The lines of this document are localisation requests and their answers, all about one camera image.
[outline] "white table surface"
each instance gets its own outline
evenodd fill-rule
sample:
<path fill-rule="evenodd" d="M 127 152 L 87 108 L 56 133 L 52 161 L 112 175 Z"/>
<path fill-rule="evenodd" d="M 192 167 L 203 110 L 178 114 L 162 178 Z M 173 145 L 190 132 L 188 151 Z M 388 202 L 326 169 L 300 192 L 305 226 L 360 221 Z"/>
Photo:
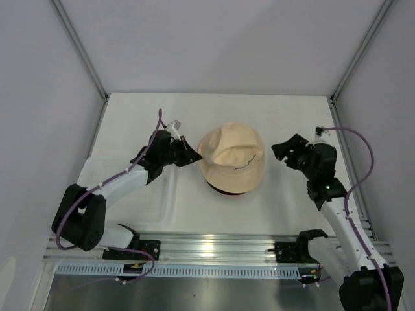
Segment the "white table surface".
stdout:
<path fill-rule="evenodd" d="M 171 219 L 161 226 L 137 229 L 265 235 L 297 235 L 302 230 L 323 229 L 334 235 L 307 195 L 306 178 L 277 161 L 270 148 L 295 133 L 313 140 L 316 126 L 332 126 L 325 97 L 113 93 L 92 156 L 135 157 L 148 143 L 158 108 L 163 109 L 165 123 L 174 119 L 182 123 L 180 133 L 194 149 L 207 132 L 221 124 L 249 124 L 265 142 L 267 168 L 261 185 L 239 197 L 224 196 L 211 189 L 196 163 L 179 168 Z M 337 177 L 348 189 L 349 179 L 335 133 L 329 143 L 338 150 Z M 350 205 L 355 209 L 354 200 Z"/>

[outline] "white wall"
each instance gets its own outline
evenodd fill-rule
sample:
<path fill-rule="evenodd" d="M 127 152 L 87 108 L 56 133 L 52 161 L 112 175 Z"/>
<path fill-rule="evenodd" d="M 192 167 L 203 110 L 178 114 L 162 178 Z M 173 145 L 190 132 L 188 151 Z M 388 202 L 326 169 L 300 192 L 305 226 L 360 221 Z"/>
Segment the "white wall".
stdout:
<path fill-rule="evenodd" d="M 46 0 L 0 1 L 0 38 L 0 269 L 17 258 L 3 310 L 24 310 L 102 101 Z"/>
<path fill-rule="evenodd" d="M 383 0 L 63 0 L 109 92 L 328 95 Z"/>
<path fill-rule="evenodd" d="M 409 310 L 415 310 L 414 12 L 414 1 L 397 1 L 338 103 L 344 125 L 360 130 L 373 146 L 375 169 L 363 189 L 374 229 L 390 241 L 405 274 Z M 363 176 L 368 151 L 352 137 L 350 142 Z"/>

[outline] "black mounting bracket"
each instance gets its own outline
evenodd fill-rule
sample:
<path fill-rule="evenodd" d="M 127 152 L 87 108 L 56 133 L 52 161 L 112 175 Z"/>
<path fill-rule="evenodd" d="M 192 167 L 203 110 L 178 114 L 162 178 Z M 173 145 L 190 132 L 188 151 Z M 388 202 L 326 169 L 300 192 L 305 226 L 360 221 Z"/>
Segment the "black mounting bracket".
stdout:
<path fill-rule="evenodd" d="M 152 255 L 155 261 L 158 261 L 160 255 L 161 242 L 159 240 L 140 240 L 140 234 L 127 227 L 126 225 L 119 224 L 127 230 L 130 230 L 133 234 L 131 243 L 127 246 L 127 249 L 134 249 L 138 251 L 145 251 L 149 255 Z M 125 261 L 146 261 L 148 257 L 142 254 L 131 253 L 129 251 L 116 251 L 114 249 L 104 250 L 102 254 L 104 260 L 125 260 Z"/>
<path fill-rule="evenodd" d="M 309 254 L 308 243 L 314 238 L 325 237 L 326 233 L 321 229 L 306 230 L 300 232 L 297 241 L 294 242 L 276 242 L 274 248 L 269 249 L 276 256 L 278 264 L 318 264 L 318 261 Z M 321 278 L 321 269 L 316 268 L 299 268 L 300 275 L 298 280 L 302 284 L 311 284 L 318 282 Z"/>
<path fill-rule="evenodd" d="M 86 191 L 85 187 L 81 187 L 76 183 L 66 189 L 52 223 L 54 233 L 58 232 L 59 225 L 72 204 Z M 80 202 L 78 208 L 69 215 L 60 236 L 84 251 L 93 249 L 104 234 L 105 211 L 106 200 L 103 196 L 88 195 Z"/>
<path fill-rule="evenodd" d="M 403 287 L 403 274 L 399 267 L 389 267 L 386 264 L 381 268 L 388 287 L 388 294 L 392 304 L 392 311 L 399 306 Z M 340 301 L 345 311 L 378 311 L 387 310 L 383 285 L 377 270 L 368 270 L 362 267 L 344 278 L 339 290 Z"/>

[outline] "beige bucket hat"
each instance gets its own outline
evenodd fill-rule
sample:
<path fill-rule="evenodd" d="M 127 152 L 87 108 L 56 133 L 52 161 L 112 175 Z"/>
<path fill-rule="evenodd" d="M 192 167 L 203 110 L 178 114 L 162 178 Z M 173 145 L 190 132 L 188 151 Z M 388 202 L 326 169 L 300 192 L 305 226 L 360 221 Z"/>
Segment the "beige bucket hat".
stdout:
<path fill-rule="evenodd" d="M 251 127 L 227 123 L 208 133 L 198 146 L 206 181 L 224 192 L 240 194 L 256 188 L 264 176 L 264 142 Z"/>

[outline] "dark hat lining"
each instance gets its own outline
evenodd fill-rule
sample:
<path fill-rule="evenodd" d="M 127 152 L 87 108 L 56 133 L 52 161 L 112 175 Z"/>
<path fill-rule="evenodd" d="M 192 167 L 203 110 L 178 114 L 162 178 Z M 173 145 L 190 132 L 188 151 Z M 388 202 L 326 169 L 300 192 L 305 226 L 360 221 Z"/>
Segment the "dark hat lining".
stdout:
<path fill-rule="evenodd" d="M 231 192 L 226 192 L 226 191 L 223 191 L 223 190 L 220 190 L 219 188 L 216 188 L 214 185 L 212 185 L 212 184 L 210 184 L 210 183 L 208 183 L 207 182 L 207 184 L 213 189 L 213 190 L 215 190 L 215 191 L 217 191 L 217 192 L 219 192 L 219 193 L 221 193 L 221 194 L 225 194 L 225 195 L 227 195 L 227 196 L 240 196 L 241 194 L 244 194 L 245 192 L 243 192 L 243 193 L 231 193 Z"/>

